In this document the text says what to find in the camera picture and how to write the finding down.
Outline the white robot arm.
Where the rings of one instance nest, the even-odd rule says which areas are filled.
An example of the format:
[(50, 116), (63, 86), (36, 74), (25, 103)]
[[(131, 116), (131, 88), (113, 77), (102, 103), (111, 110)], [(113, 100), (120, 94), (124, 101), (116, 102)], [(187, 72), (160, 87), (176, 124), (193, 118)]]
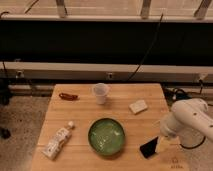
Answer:
[(213, 142), (213, 119), (207, 115), (208, 104), (200, 98), (178, 100), (159, 123), (160, 135), (155, 152), (165, 151), (172, 138), (176, 138), (185, 127), (191, 127)]

